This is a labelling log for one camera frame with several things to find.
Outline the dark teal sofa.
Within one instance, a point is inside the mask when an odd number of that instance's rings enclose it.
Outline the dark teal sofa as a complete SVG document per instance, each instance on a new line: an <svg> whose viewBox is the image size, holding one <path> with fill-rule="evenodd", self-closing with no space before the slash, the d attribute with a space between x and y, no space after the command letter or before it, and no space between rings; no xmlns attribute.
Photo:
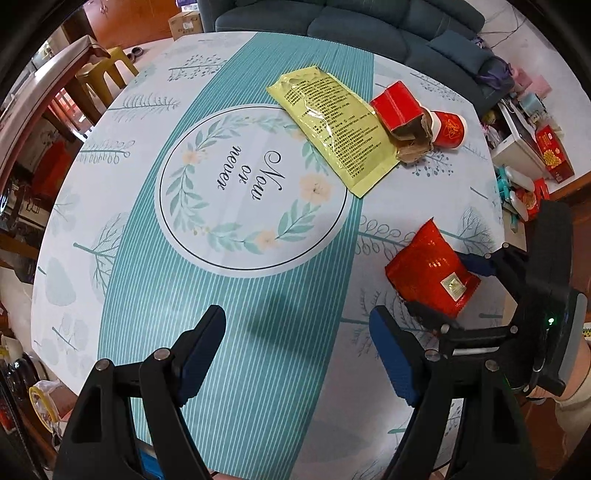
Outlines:
<svg viewBox="0 0 591 480"><path fill-rule="evenodd" d="M402 63L486 114L510 91L476 78L496 56L480 44L484 16L466 1L201 1L205 32L256 31L345 44Z"/></svg>

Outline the red paper cup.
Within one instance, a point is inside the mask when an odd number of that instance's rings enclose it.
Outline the red paper cup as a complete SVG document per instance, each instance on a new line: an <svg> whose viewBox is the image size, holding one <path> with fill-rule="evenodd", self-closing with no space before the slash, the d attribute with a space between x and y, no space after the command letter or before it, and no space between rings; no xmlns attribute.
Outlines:
<svg viewBox="0 0 591 480"><path fill-rule="evenodd" d="M468 133L466 120L449 112L430 110L429 114L432 119L433 144L443 149L460 148Z"/></svg>

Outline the patterned teal white tablecloth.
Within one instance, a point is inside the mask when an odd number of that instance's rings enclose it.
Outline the patterned teal white tablecloth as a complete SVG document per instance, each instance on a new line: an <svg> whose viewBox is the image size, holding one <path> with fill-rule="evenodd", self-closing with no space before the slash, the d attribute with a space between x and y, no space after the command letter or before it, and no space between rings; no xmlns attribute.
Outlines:
<svg viewBox="0 0 591 480"><path fill-rule="evenodd" d="M325 70L363 99L404 82L461 115L464 145L356 198L267 93ZM412 411L368 327L386 306L433 348L385 269L427 221L453 248L499 248L494 167L473 104L416 68L276 33L189 35L119 94L83 144L44 235L32 346L71 390L95 362L145 359L226 314L183 410L208 467L243 479L377 479Z"/></svg>

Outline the teal toy on floor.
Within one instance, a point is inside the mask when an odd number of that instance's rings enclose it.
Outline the teal toy on floor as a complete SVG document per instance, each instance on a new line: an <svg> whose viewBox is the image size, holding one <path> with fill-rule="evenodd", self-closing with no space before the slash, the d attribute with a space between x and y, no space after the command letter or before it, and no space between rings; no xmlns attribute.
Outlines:
<svg viewBox="0 0 591 480"><path fill-rule="evenodd" d="M511 228L514 232L518 230L519 221L525 223L528 220L528 212L524 203L517 197L512 183L507 177L505 167L496 167L497 189L499 191L503 209L511 215Z"/></svg>

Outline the dark wooden side table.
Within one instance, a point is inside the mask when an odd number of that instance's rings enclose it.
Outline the dark wooden side table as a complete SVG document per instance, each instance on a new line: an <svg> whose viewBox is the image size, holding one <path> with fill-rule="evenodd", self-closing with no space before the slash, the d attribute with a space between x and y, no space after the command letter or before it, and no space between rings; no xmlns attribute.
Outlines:
<svg viewBox="0 0 591 480"><path fill-rule="evenodd" d="M4 189L25 140L55 95L75 78L92 56L109 53L88 35L60 51L23 85L1 120L1 189Z"/></svg>

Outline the white low shelf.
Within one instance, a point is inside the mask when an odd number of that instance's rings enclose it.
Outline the white low shelf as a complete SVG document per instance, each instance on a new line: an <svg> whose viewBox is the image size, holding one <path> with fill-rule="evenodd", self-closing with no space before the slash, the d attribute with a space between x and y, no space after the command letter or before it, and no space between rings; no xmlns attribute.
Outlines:
<svg viewBox="0 0 591 480"><path fill-rule="evenodd" d="M508 135L491 153L496 166L509 166L533 180L551 179L535 141L533 127L508 100L498 103L501 124L508 128Z"/></svg>

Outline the red foil snack wrapper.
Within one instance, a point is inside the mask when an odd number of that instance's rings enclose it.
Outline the red foil snack wrapper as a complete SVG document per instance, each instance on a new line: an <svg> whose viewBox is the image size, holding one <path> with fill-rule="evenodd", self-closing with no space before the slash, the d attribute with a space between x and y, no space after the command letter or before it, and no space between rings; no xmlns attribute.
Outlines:
<svg viewBox="0 0 591 480"><path fill-rule="evenodd" d="M404 301L419 302L451 319L458 317L481 283L443 238L434 219L394 256L385 273Z"/></svg>

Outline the red gift box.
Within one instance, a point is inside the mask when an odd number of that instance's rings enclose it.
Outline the red gift box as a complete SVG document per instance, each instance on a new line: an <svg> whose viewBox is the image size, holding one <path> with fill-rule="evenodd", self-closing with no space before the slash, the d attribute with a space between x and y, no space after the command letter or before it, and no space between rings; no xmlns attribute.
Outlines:
<svg viewBox="0 0 591 480"><path fill-rule="evenodd" d="M536 143L547 171L557 183L562 183L574 175L567 152L550 125L537 129Z"/></svg>

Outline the purple clothing on sofa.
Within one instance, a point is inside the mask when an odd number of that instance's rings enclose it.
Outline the purple clothing on sofa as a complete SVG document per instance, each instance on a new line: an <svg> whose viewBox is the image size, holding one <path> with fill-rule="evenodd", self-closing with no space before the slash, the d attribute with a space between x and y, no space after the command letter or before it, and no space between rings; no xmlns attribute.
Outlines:
<svg viewBox="0 0 591 480"><path fill-rule="evenodd" d="M496 91L510 91L515 86L511 65L497 56L483 63L476 78Z"/></svg>

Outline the yellow printed foil bag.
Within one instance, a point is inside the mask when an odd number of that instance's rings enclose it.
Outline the yellow printed foil bag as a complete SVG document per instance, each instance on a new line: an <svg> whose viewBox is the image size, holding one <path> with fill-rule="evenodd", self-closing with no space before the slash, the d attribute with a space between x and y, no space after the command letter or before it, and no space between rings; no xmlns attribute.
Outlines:
<svg viewBox="0 0 591 480"><path fill-rule="evenodd" d="M328 162L363 198L399 164L398 149L375 110L329 72L311 66L266 88Z"/></svg>

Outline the red torn carton box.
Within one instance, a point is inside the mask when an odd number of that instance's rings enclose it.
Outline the red torn carton box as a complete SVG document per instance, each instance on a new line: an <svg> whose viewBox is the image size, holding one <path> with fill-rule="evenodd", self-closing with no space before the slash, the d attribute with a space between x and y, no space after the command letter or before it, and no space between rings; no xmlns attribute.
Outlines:
<svg viewBox="0 0 591 480"><path fill-rule="evenodd" d="M433 150L431 117L402 81L387 87L370 106L389 132L402 162L417 162Z"/></svg>

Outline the cardboard box on floor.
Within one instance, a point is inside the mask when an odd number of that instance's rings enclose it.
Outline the cardboard box on floor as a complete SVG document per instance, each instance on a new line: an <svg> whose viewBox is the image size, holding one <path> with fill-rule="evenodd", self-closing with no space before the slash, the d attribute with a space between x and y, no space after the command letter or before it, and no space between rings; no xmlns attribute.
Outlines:
<svg viewBox="0 0 591 480"><path fill-rule="evenodd" d="M181 11L168 20L168 25L174 40L182 36L204 32L198 11Z"/></svg>

